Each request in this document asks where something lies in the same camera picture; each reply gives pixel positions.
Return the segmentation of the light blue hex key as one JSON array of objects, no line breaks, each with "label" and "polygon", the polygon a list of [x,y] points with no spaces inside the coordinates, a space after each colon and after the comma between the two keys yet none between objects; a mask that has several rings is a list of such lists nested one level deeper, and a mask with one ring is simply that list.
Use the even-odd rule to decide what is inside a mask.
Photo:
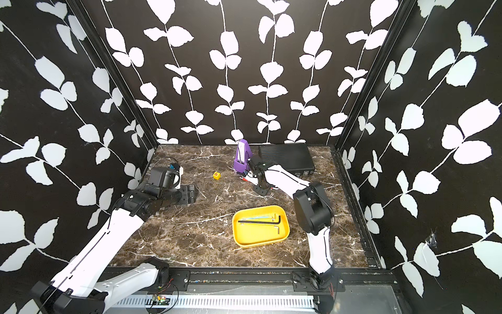
[{"label": "light blue hex key", "polygon": [[274,219],[272,216],[257,216],[257,217],[245,217],[242,218],[244,221],[254,221],[254,220],[260,220],[260,219]]}]

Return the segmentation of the large black hex key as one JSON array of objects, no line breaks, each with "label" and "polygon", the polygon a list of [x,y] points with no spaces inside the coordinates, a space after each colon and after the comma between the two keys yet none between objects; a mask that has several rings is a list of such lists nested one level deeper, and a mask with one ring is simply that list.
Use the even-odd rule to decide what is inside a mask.
[{"label": "large black hex key", "polygon": [[237,222],[241,224],[254,224],[254,225],[279,225],[281,223],[281,216],[277,216],[277,218],[274,221],[272,221],[271,219],[260,219],[254,221],[244,221],[242,219],[239,219]]}]

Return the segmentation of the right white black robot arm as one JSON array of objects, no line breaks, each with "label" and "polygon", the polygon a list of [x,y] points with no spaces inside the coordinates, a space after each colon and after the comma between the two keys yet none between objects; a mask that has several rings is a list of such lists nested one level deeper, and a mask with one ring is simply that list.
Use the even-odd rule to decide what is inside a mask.
[{"label": "right white black robot arm", "polygon": [[249,158],[247,164],[248,177],[256,183],[254,189],[257,193],[266,195],[275,187],[294,201],[298,225],[307,234],[312,286],[317,290],[328,288],[335,277],[329,245],[334,210],[324,186],[300,179],[281,165],[264,162],[259,156]]}]

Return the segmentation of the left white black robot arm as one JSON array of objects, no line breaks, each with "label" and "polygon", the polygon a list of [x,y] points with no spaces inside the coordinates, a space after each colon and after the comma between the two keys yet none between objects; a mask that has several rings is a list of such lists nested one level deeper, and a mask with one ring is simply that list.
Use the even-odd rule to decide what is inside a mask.
[{"label": "left white black robot arm", "polygon": [[37,282],[31,295],[40,313],[104,313],[143,288],[164,289],[171,276],[169,265],[152,257],[132,270],[100,281],[124,243],[154,214],[171,205],[196,202],[197,188],[163,188],[146,184],[123,195],[111,216],[85,248],[48,284]]}]

